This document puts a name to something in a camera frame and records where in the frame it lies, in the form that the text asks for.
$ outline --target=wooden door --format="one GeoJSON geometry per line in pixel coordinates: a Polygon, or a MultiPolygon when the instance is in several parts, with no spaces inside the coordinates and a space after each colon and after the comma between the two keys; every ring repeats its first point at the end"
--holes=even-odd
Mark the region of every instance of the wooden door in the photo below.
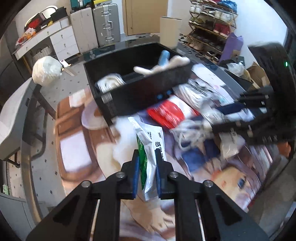
{"type": "Polygon", "coordinates": [[[158,33],[167,11],[168,0],[126,0],[127,35],[158,33]]]}

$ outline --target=white and green packet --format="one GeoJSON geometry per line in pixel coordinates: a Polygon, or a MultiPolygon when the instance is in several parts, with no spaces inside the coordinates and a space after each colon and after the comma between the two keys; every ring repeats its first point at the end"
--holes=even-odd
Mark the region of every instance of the white and green packet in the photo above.
{"type": "Polygon", "coordinates": [[[137,133],[137,142],[140,158],[140,182],[145,201],[157,197],[156,188],[156,157],[155,150],[160,149],[163,160],[166,161],[163,129],[160,126],[152,126],[129,117],[137,133]]]}

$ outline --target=white desk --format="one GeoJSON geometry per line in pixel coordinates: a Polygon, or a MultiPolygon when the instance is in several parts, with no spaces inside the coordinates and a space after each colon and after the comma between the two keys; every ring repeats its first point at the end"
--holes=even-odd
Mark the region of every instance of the white desk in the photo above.
{"type": "Polygon", "coordinates": [[[51,26],[42,29],[18,50],[14,52],[17,60],[23,57],[29,50],[40,43],[45,38],[50,37],[58,60],[67,59],[79,53],[73,28],[70,25],[69,18],[62,18],[51,26]]]}

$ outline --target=metal bolt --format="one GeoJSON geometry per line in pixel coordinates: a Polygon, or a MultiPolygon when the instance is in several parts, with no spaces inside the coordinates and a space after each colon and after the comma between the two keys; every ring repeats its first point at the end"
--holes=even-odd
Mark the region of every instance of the metal bolt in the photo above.
{"type": "Polygon", "coordinates": [[[88,188],[90,185],[91,185],[91,182],[90,181],[83,181],[81,183],[81,186],[84,187],[84,188],[88,188]]]}
{"type": "Polygon", "coordinates": [[[179,176],[179,173],[177,173],[177,172],[171,172],[170,173],[171,178],[176,178],[177,176],[179,176]]]}
{"type": "Polygon", "coordinates": [[[125,176],[126,176],[126,174],[124,172],[116,173],[116,177],[118,177],[118,178],[124,178],[125,176]]]}
{"type": "Polygon", "coordinates": [[[204,185],[208,188],[211,188],[214,185],[214,183],[211,180],[205,180],[204,185]]]}

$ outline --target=beige cylindrical bin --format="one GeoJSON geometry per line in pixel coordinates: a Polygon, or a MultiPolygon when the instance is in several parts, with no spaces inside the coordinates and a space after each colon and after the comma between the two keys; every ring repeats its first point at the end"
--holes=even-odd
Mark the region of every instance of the beige cylindrical bin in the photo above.
{"type": "Polygon", "coordinates": [[[182,19],[160,17],[160,43],[176,48],[181,33],[182,19]]]}

